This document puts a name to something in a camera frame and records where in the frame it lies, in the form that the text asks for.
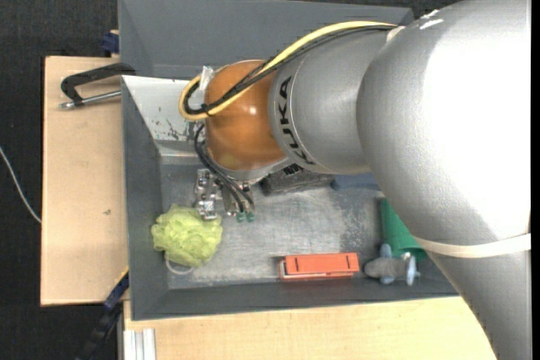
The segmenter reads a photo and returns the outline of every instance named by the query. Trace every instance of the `yellow cable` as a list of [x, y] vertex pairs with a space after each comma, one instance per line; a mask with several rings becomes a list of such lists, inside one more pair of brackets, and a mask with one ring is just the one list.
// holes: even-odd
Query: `yellow cable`
[[[347, 21], [344, 23], [330, 24], [328, 26], [325, 26], [318, 30], [313, 31], [306, 36], [303, 36], [302, 38], [297, 40], [294, 44], [288, 46], [285, 50], [281, 51], [277, 56], [275, 56], [265, 67], [261, 68], [261, 70], [257, 74], [255, 74], [253, 77], [256, 77], [257, 75], [260, 75], [266, 72], [268, 69], [272, 69], [275, 65], [286, 60], [288, 57], [292, 56], [297, 50], [299, 50], [306, 44], [309, 44], [313, 40], [316, 40], [317, 38], [321, 38], [322, 36], [325, 36], [334, 32], [343, 31], [343, 30], [361, 29], [361, 28], [373, 27], [373, 26], [396, 27], [395, 24], [378, 23], [375, 21]], [[247, 92], [251, 88], [250, 86], [250, 87], [247, 87], [246, 89], [243, 89], [242, 91], [235, 94], [234, 96], [231, 96], [229, 99], [225, 100], [221, 104], [213, 107], [211, 110], [208, 111], [208, 113], [200, 113], [200, 114], [195, 114], [195, 115], [189, 114], [184, 110], [184, 99], [186, 98], [187, 93], [190, 91], [190, 89], [192, 89], [193, 86], [195, 86], [200, 80], [201, 80], [201, 76], [198, 75], [192, 81], [188, 83], [188, 85], [182, 91], [180, 101], [178, 103], [178, 110], [180, 111], [180, 114], [182, 114], [189, 121], [200, 121], [200, 120], [208, 118], [209, 116], [214, 116], [218, 114], [220, 111], [227, 108], [230, 104], [235, 102], [239, 97], [241, 97], [245, 92]]]

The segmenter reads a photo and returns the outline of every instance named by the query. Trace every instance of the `white wire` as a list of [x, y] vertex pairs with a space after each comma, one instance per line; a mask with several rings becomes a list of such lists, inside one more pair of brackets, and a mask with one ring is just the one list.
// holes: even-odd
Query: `white wire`
[[20, 187], [19, 181], [17, 180], [17, 176], [15, 175], [14, 169], [12, 168], [8, 157], [6, 156], [6, 153], [3, 152], [2, 146], [0, 146], [0, 155], [2, 155], [2, 159], [6, 163], [6, 166], [8, 167], [8, 171], [11, 174], [11, 177], [13, 178], [13, 182], [14, 182], [15, 186], [17, 186], [17, 191], [19, 192], [19, 195], [22, 198], [24, 205], [26, 206], [26, 208], [28, 209], [28, 211], [30, 212], [32, 217], [37, 222], [41, 223], [41, 218], [37, 215], [36, 212], [34, 212], [34, 209], [32, 208], [32, 206], [30, 205], [30, 203], [26, 199], [26, 196], [24, 196], [23, 190]]
[[167, 258], [165, 258], [165, 265], [167, 266], [167, 268], [169, 269], [171, 273], [174, 273], [175, 275], [180, 275], [180, 276], [189, 275], [192, 271], [195, 270], [195, 267], [189, 267], [187, 270], [184, 270], [184, 271], [176, 270], [171, 265], [170, 261]]

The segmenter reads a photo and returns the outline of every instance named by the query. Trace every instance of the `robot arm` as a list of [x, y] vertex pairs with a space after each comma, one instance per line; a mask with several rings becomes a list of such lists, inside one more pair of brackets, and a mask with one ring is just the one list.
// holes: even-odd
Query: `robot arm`
[[[370, 170], [420, 241], [497, 250], [530, 233], [531, 2], [467, 0], [392, 38], [390, 25], [357, 26], [270, 67], [224, 68], [195, 114], [208, 155], [241, 182], [290, 164]], [[261, 70], [266, 81], [242, 88]], [[224, 108], [219, 96], [234, 104]], [[262, 151], [230, 151], [255, 138]], [[517, 243], [477, 258], [426, 247], [509, 359], [532, 358], [530, 244]]]

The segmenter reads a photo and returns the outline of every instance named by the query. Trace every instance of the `tan wooden surface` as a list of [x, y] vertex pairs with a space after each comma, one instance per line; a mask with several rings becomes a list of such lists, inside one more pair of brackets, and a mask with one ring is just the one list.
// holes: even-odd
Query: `tan wooden surface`
[[[46, 59], [43, 305], [101, 302], [127, 264], [120, 102], [57, 108], [68, 100], [59, 87], [64, 77], [113, 62]], [[81, 94], [118, 86], [96, 83]], [[158, 360], [494, 359], [461, 298], [151, 321], [131, 321], [124, 305], [126, 329], [156, 329]]]
[[[120, 99], [61, 110], [68, 75], [118, 59], [47, 57], [43, 125], [41, 304], [102, 302], [127, 265]], [[120, 88], [111, 78], [79, 88]]]
[[494, 360], [458, 297], [251, 314], [131, 321], [155, 328], [158, 360]]

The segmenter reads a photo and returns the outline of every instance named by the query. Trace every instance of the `orange rectangular object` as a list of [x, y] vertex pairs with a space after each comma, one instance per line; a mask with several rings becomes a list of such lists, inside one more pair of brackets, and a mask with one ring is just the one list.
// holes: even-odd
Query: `orange rectangular object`
[[279, 262], [279, 277], [282, 280], [351, 277], [359, 270], [358, 256], [354, 252], [288, 255]]

